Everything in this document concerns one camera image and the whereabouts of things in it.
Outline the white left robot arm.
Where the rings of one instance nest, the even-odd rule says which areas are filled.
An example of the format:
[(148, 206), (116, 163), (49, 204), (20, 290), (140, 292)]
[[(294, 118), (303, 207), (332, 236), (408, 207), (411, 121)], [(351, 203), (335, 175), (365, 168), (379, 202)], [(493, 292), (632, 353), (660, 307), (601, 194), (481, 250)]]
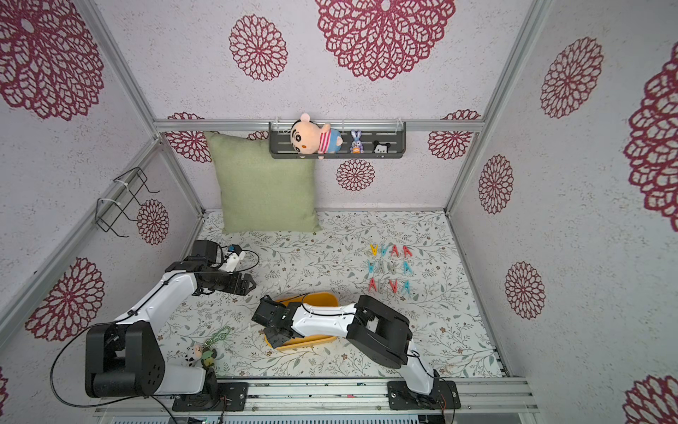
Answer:
[(86, 337), (85, 391), (91, 398), (164, 395), (215, 396), (216, 379), (203, 367), (168, 365), (155, 332), (192, 295), (245, 296), (256, 282), (249, 273), (227, 272), (206, 259), (175, 261), (161, 281), (128, 312), (100, 323)]

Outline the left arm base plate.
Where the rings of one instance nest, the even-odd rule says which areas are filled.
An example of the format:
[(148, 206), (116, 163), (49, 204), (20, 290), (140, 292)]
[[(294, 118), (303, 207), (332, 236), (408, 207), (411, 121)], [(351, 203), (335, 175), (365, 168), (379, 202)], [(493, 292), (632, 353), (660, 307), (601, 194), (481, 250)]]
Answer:
[(243, 412), (247, 399), (248, 383), (217, 383), (208, 385), (201, 393), (179, 395), (172, 411), (193, 412)]

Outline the yellow plastic storage box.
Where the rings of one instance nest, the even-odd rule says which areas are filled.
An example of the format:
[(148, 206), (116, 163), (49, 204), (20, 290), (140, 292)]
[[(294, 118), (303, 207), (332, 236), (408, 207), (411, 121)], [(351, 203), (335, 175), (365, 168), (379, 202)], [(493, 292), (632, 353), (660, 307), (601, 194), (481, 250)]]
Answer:
[[(292, 302), (304, 302), (314, 307), (338, 307), (339, 302), (335, 295), (328, 291), (319, 291), (318, 293), (307, 293), (286, 299), (278, 298), (275, 302), (282, 303), (288, 306)], [(284, 344), (277, 346), (275, 349), (279, 351), (307, 348), (317, 346), (325, 343), (333, 342), (337, 337), (327, 335), (316, 335), (312, 337), (293, 337), (287, 340)]]

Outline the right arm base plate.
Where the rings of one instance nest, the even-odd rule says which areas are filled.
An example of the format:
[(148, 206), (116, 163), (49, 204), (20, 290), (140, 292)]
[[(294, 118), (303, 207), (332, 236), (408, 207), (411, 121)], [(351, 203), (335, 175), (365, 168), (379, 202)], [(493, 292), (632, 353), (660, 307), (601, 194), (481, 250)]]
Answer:
[(404, 381), (387, 383), (388, 404), (391, 410), (458, 410), (461, 400), (457, 385), (444, 379), (436, 378), (430, 394), (423, 395), (410, 390)]

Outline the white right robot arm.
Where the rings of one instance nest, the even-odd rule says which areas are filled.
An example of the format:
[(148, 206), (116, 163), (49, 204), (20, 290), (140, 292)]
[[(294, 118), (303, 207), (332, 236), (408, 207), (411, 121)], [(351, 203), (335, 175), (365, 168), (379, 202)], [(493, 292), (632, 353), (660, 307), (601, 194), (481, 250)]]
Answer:
[(303, 300), (287, 305), (260, 299), (252, 321), (264, 328), (268, 343), (279, 348), (296, 338), (342, 337), (373, 362), (395, 369), (407, 389), (430, 396), (437, 377), (414, 341), (407, 317), (376, 298), (362, 295), (358, 301), (339, 307), (318, 307)]

